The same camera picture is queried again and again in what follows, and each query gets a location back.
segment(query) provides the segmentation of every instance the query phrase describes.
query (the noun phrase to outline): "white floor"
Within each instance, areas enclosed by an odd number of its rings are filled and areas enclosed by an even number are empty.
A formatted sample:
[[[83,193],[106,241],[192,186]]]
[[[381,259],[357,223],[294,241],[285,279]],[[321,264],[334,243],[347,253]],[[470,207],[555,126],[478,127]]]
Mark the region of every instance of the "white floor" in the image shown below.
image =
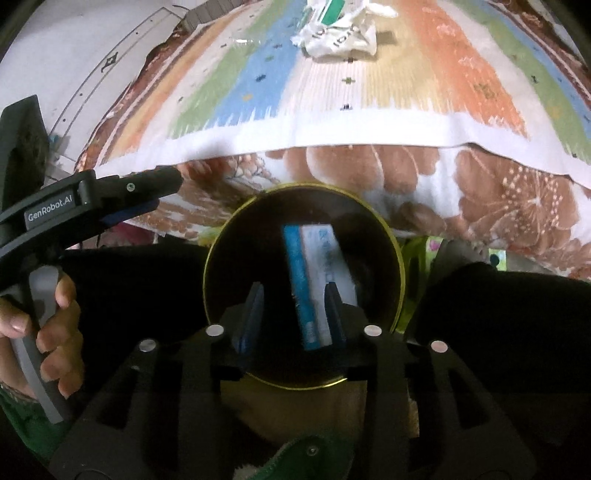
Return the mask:
[[[58,135],[48,181],[71,174],[105,112],[189,8],[204,0],[46,0],[0,62],[0,111],[37,95]]]

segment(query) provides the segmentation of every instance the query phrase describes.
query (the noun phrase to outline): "bedspread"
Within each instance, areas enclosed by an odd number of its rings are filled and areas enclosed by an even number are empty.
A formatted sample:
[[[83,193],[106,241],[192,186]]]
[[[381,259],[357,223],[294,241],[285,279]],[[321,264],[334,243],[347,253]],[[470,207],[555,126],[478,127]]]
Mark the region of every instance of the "bedspread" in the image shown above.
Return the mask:
[[[378,54],[290,43],[303,0],[177,29],[105,114],[78,168],[175,164],[141,226],[202,244],[247,198],[313,181],[399,235],[481,241],[591,278],[591,80],[525,1],[387,0]]]

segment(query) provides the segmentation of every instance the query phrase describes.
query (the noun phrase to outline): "white plastic bag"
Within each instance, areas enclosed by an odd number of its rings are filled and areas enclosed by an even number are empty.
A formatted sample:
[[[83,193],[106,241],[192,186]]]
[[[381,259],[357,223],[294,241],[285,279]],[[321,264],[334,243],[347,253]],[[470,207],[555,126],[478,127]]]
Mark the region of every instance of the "white plastic bag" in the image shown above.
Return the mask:
[[[394,18],[398,16],[396,10],[369,0],[358,0],[345,4],[338,20],[326,25],[327,10],[332,7],[333,1],[338,0],[308,0],[310,21],[291,38],[293,44],[305,48],[314,58],[325,55],[346,57],[352,50],[375,55],[378,46],[372,17]]]

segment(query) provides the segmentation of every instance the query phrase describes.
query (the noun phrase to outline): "orange stripe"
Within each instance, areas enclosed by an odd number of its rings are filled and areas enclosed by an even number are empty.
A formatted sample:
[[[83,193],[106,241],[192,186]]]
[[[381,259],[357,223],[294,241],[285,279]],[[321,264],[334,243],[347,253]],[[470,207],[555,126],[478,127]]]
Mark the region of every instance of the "orange stripe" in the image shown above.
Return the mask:
[[[495,69],[436,0],[399,1],[396,8],[412,22],[453,112],[467,112],[480,123],[526,136],[524,121]]]
[[[156,82],[153,90],[146,95],[141,107],[137,108],[136,112],[127,119],[125,128],[109,153],[109,158],[120,157],[137,150],[145,130],[162,108],[164,101],[172,94],[203,52],[240,13],[242,13],[242,9],[217,20],[190,49],[173,61],[168,72]]]
[[[382,4],[399,10],[393,0]],[[442,92],[430,58],[419,48],[420,41],[403,15],[375,18],[378,32],[377,61],[366,61],[364,106],[447,113],[446,92]]]

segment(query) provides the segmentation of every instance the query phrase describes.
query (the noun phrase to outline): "hand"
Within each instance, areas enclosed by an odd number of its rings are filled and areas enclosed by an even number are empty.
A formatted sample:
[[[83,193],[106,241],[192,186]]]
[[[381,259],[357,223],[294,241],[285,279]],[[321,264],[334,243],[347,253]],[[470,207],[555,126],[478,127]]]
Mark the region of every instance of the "hand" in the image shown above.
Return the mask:
[[[74,282],[67,275],[57,284],[56,302],[58,311],[39,330],[36,341],[41,353],[51,352],[41,364],[41,377],[45,381],[59,379],[59,391],[68,398],[82,386],[84,363],[82,334],[78,330],[80,307]],[[0,298],[0,381],[35,398],[10,343],[11,338],[28,335],[32,328],[29,315]]]

